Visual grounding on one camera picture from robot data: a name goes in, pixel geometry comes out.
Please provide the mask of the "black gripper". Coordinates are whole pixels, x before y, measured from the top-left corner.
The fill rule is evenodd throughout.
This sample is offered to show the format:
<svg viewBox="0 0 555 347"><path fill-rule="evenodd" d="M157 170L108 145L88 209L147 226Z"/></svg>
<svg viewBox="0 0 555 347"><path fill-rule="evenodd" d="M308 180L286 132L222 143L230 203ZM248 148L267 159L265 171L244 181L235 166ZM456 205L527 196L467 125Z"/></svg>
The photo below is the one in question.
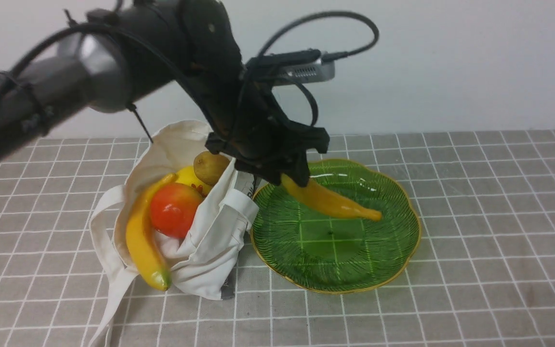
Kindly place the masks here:
<svg viewBox="0 0 555 347"><path fill-rule="evenodd" d="M235 168L279 186L286 174L298 187L307 187L310 168L307 151L326 153L328 132L317 127L318 106L310 91L297 86L310 103L311 124L290 120L273 96L273 84L253 82L238 99L242 82L210 86L205 91L208 122L212 129L205 146L212 154L235 158Z"/></svg>

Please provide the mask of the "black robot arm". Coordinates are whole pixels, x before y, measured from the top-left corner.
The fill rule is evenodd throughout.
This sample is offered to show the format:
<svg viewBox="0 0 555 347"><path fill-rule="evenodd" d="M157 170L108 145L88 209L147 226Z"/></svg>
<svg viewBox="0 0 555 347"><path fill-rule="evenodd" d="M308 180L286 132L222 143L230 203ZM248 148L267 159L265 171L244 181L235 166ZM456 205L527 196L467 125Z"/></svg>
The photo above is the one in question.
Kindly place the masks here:
<svg viewBox="0 0 555 347"><path fill-rule="evenodd" d="M242 62L218 0L137 0L121 12L95 9L0 71L0 161L84 108L116 113L175 81L211 128L213 154L272 184L280 174L308 183L306 151L325 153L330 136L287 118L273 84L301 85L284 67L327 59L317 49Z"/></svg>

